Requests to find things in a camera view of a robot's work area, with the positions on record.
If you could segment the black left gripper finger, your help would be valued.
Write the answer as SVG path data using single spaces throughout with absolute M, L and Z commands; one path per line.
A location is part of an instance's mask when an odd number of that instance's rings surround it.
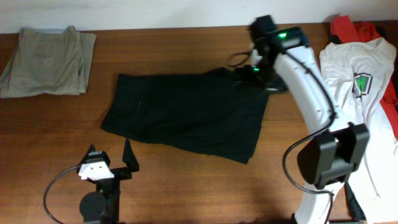
M 88 148 L 87 152 L 86 152 L 85 155 L 83 156 L 83 159 L 82 159 L 78 164 L 79 164 L 79 165 L 86 164 L 86 161 L 87 161 L 88 158 L 89 158 L 89 154 L 90 154 L 91 152 L 95 152 L 95 151 L 96 151 L 95 146 L 94 146 L 93 144 L 91 144 L 90 147 Z
M 139 171 L 139 163 L 132 151 L 131 143 L 128 139 L 125 140 L 122 161 L 130 172 Z

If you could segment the black shorts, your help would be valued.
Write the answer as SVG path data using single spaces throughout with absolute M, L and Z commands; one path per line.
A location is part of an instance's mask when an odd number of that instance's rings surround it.
M 253 156 L 268 93 L 217 68 L 200 75 L 119 74 L 101 129 L 243 164 Z

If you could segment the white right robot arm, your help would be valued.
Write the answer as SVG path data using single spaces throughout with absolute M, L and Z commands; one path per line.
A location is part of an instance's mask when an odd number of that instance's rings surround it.
M 244 84 L 269 93 L 290 91 L 309 132 L 282 157 L 284 174 L 303 192 L 288 222 L 329 223 L 335 197 L 360 167 L 368 128 L 349 121 L 331 97 L 300 27 L 279 29 L 271 16 L 262 16 L 248 30 L 252 64 L 236 64 L 236 73 Z

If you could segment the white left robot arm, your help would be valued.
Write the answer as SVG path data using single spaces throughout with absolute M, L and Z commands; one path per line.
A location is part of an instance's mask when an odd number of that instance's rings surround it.
M 84 223 L 119 223 L 120 182 L 132 179 L 132 173 L 139 171 L 139 163 L 128 139 L 124 143 L 122 161 L 124 167 L 110 169 L 107 153 L 97 151 L 91 145 L 79 163 L 77 173 L 81 179 L 96 185 L 96 190 L 80 201 L 79 210 Z

